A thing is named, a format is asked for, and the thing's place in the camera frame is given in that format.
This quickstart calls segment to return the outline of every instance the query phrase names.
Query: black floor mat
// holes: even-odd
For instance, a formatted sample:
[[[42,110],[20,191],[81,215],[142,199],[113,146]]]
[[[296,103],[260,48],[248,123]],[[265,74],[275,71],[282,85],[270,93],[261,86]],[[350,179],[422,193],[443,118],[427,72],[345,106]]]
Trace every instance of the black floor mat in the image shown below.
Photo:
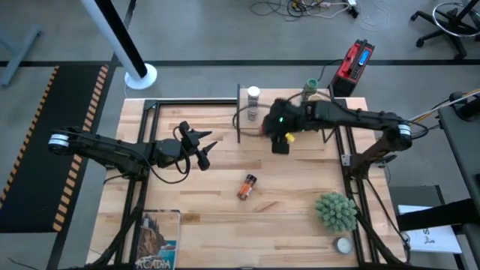
[[[50,132],[95,132],[108,87],[108,66],[55,67],[0,199],[0,232],[62,230],[77,201],[86,161],[48,151]]]

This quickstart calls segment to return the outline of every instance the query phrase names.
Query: green plant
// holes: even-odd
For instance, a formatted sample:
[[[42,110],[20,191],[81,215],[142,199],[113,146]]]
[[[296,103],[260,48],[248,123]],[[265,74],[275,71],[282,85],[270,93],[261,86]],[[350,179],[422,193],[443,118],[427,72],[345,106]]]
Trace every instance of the green plant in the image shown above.
[[[340,193],[327,193],[316,201],[318,218],[330,231],[339,233],[354,230],[357,227],[356,204]]]

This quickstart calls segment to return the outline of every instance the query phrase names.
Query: concrete floor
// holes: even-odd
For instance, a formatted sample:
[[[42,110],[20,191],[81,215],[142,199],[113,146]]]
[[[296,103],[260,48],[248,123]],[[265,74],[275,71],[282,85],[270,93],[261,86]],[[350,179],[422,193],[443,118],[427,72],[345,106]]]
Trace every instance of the concrete floor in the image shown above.
[[[358,18],[341,13],[334,19],[303,18],[285,22],[280,15],[256,16],[248,7],[255,1],[234,0],[143,0],[138,1],[129,32],[146,61],[212,59],[338,59],[356,39],[376,45],[372,59],[452,59],[454,51],[443,38],[415,41],[435,30],[424,20],[410,22],[417,10],[430,12],[438,1],[387,1],[386,17],[373,0],[360,0],[364,17],[378,22],[377,31]],[[113,0],[123,17],[128,0]],[[110,60],[113,51],[95,24],[77,2],[49,0],[0,0],[0,26],[21,38],[34,24],[43,35],[32,47],[28,60]],[[480,58],[480,46],[464,41],[468,58]],[[8,52],[0,48],[0,60]],[[0,91],[0,185],[6,182],[14,158],[50,77],[52,67],[20,68],[12,86]],[[157,82],[146,91],[127,90],[129,98],[218,98],[235,97],[236,83],[260,88],[300,88],[315,77],[320,67],[159,67]],[[366,97],[371,110],[394,111],[409,118],[444,100],[453,91],[480,87],[480,67],[470,66],[369,66],[355,96]],[[326,86],[335,67],[327,67],[321,85]],[[103,110],[99,134],[114,136],[124,96],[125,70],[116,69]],[[433,119],[426,121],[434,125]],[[440,185],[445,200],[468,197],[467,190],[445,135],[434,130],[415,141],[409,151],[392,162],[391,186]],[[79,195],[73,225],[60,267],[82,266],[95,223],[104,169],[90,162]],[[7,257],[44,269],[53,245],[53,234],[0,235],[0,268],[25,269]],[[455,269],[451,255],[415,253],[416,266]],[[466,256],[471,269],[476,269]]]

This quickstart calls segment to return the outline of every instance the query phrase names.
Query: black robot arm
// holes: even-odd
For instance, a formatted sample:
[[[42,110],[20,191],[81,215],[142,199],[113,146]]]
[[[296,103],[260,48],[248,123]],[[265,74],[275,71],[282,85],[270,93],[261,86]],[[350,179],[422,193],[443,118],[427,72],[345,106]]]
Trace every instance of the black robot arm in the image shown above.
[[[196,155],[201,170],[210,166],[207,154],[216,144],[198,149],[199,139],[211,131],[190,130],[186,121],[178,126],[181,140],[162,139],[154,142],[129,143],[111,139],[76,127],[54,130],[48,144],[49,150],[57,155],[79,155],[91,158],[107,167],[115,167],[126,177],[144,176],[150,166],[168,167],[186,157]]]
[[[288,136],[302,131],[318,131],[338,126],[383,131],[382,137],[367,151],[353,153],[349,160],[352,173],[365,173],[370,165],[393,151],[403,151],[412,145],[408,121],[393,112],[366,112],[347,109],[339,103],[318,100],[293,105],[276,99],[270,113],[263,119],[260,132],[271,138],[275,154],[288,155]]]

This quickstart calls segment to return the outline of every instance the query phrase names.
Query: red power supply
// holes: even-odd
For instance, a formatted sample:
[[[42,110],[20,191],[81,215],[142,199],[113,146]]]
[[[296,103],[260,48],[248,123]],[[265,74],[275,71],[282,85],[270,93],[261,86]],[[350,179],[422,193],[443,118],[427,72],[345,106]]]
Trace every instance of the red power supply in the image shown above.
[[[357,40],[350,47],[330,83],[335,97],[349,97],[353,93],[374,48],[367,40]]]

